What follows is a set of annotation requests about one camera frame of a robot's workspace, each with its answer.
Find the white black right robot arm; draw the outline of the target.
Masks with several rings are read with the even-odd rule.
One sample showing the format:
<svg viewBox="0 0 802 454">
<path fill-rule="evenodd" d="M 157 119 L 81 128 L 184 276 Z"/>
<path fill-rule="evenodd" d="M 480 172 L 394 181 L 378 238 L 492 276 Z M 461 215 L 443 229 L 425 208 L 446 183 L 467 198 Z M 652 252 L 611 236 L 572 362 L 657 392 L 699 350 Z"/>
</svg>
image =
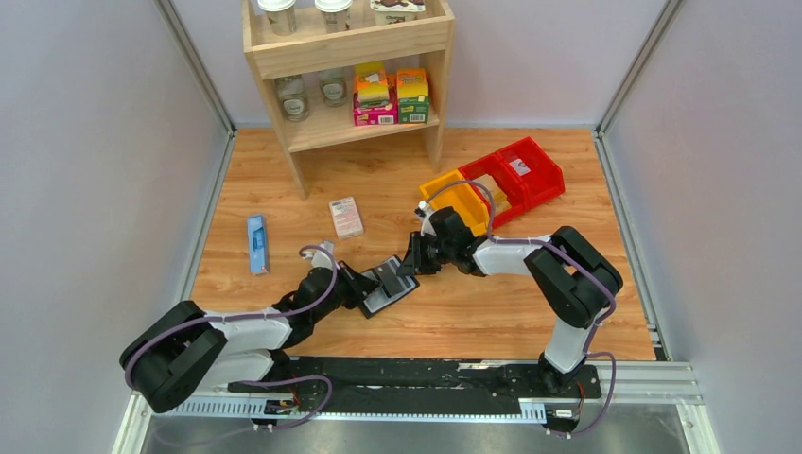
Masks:
<svg viewBox="0 0 802 454">
<path fill-rule="evenodd" d="M 500 238 L 476 235 L 451 207 L 422 214 L 397 273 L 431 275 L 444 264 L 486 277 L 529 275 L 557 317 L 543 355 L 547 371 L 571 375 L 588 357 L 597 325 L 615 309 L 623 287 L 619 271 L 573 227 L 551 235 Z"/>
</svg>

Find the black leather card holder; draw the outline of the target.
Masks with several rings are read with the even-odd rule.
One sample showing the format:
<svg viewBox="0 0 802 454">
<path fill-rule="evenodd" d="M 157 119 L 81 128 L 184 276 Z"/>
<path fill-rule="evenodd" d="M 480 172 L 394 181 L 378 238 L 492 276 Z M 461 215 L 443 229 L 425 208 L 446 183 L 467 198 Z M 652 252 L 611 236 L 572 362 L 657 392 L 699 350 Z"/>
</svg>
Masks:
<svg viewBox="0 0 802 454">
<path fill-rule="evenodd" d="M 366 319 L 373 318 L 420 287 L 420 283 L 414 276 L 397 274 L 401 264 L 401 259 L 397 255 L 393 255 L 379 265 L 361 273 L 378 284 L 377 289 L 371 292 L 358 306 Z"/>
</svg>

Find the dark credit card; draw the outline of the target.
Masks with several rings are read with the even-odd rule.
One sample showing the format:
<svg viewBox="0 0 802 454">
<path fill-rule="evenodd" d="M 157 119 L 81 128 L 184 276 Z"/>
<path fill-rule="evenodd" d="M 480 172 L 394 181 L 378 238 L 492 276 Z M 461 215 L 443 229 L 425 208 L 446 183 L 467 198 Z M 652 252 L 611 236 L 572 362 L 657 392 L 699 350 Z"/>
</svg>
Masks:
<svg viewBox="0 0 802 454">
<path fill-rule="evenodd" d="M 388 298 L 393 298 L 405 291 L 404 282 L 398 278 L 391 264 L 379 265 L 374 268 L 374 272 Z"/>
</svg>

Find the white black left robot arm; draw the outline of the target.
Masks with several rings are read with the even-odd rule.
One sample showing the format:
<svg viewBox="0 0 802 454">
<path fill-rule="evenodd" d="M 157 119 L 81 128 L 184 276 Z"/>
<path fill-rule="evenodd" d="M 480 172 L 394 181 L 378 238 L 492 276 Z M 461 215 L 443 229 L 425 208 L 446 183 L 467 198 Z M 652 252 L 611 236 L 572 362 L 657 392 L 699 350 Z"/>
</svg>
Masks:
<svg viewBox="0 0 802 454">
<path fill-rule="evenodd" d="M 198 389 L 266 377 L 283 351 L 309 338 L 338 308 L 354 309 L 381 284 L 344 262 L 315 267 L 297 289 L 260 312 L 213 313 L 191 301 L 173 306 L 121 354 L 126 383 L 152 410 L 180 406 Z"/>
</svg>

